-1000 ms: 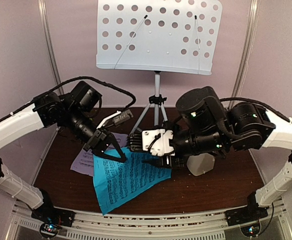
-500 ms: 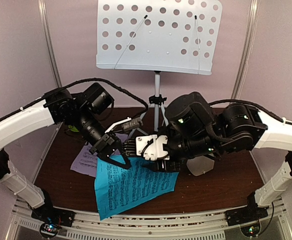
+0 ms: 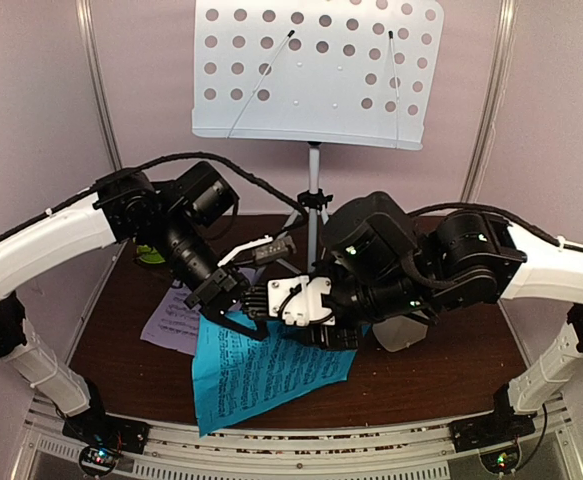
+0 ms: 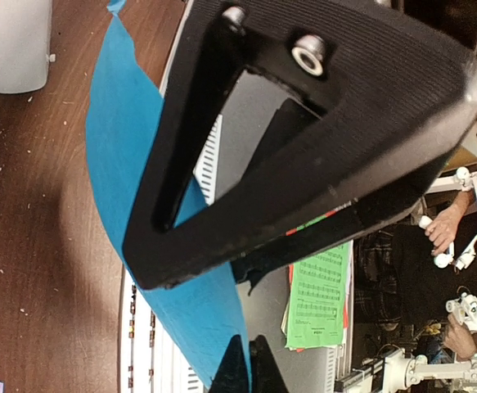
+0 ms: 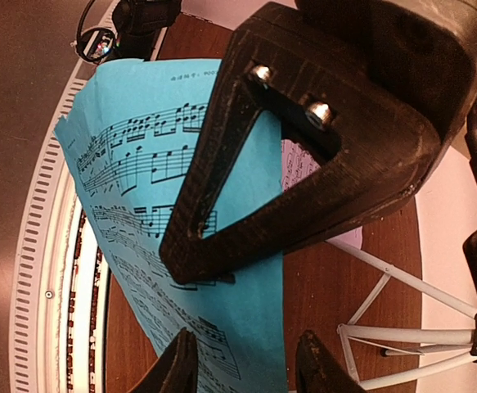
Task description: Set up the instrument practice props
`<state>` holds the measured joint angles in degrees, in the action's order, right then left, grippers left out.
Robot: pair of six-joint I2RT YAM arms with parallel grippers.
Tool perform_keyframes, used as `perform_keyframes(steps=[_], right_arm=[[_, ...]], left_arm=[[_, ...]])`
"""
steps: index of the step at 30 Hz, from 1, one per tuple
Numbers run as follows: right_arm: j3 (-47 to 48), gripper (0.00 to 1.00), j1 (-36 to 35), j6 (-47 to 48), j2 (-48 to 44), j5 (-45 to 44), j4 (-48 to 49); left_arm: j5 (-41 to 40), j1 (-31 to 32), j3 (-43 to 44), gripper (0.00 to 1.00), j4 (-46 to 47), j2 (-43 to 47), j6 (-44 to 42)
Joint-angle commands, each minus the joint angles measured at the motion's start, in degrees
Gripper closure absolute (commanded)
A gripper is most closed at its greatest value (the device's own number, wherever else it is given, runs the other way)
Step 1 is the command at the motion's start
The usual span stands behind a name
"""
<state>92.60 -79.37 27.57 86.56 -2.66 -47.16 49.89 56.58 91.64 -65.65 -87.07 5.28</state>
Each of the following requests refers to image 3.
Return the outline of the white perforated music stand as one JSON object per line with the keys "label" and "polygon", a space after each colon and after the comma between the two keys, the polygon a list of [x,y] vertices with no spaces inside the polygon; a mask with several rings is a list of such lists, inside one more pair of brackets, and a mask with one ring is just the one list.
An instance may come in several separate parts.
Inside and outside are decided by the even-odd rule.
{"label": "white perforated music stand", "polygon": [[436,1],[196,3],[192,131],[308,145],[310,260],[321,146],[421,149],[444,16]]}

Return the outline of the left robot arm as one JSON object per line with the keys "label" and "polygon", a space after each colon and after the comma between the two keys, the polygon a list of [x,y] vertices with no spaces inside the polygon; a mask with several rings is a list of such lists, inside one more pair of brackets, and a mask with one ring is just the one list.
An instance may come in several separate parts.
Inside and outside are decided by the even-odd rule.
{"label": "left robot arm", "polygon": [[261,340],[265,327],[246,327],[228,313],[248,280],[229,260],[219,258],[200,232],[236,209],[238,201],[206,161],[163,183],[126,168],[0,235],[0,358],[65,418],[75,418],[77,429],[92,443],[108,442],[115,424],[102,412],[96,387],[60,362],[37,335],[20,289],[40,278],[58,277],[92,251],[136,239],[155,248],[189,289],[187,307],[218,326]]}

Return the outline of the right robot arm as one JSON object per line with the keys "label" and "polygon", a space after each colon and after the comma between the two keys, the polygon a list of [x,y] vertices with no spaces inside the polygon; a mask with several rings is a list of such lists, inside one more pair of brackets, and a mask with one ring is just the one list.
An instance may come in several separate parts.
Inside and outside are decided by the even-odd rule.
{"label": "right robot arm", "polygon": [[419,213],[383,192],[339,208],[322,232],[331,284],[322,302],[332,317],[312,332],[321,346],[346,349],[370,326],[397,352],[447,312],[517,301],[571,305],[546,351],[496,394],[483,430],[501,442],[583,367],[583,244],[490,205],[445,203],[437,211],[435,226],[421,230]]}

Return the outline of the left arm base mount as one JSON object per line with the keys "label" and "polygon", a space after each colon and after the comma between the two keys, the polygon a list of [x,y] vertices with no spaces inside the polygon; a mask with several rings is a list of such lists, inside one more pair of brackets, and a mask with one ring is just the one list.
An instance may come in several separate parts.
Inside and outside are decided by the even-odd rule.
{"label": "left arm base mount", "polygon": [[66,417],[62,434],[82,441],[78,466],[88,476],[101,478],[111,474],[128,453],[142,454],[150,426],[138,420],[106,414],[104,422],[96,424],[77,417]]}

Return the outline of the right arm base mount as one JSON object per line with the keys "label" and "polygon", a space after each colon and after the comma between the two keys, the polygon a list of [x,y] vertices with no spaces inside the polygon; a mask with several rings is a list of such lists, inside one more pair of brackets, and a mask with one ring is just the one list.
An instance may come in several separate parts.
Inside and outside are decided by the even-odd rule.
{"label": "right arm base mount", "polygon": [[530,416],[498,417],[495,413],[456,420],[449,431],[457,453],[480,450],[482,466],[492,474],[512,473],[521,464],[518,440],[535,432]]}

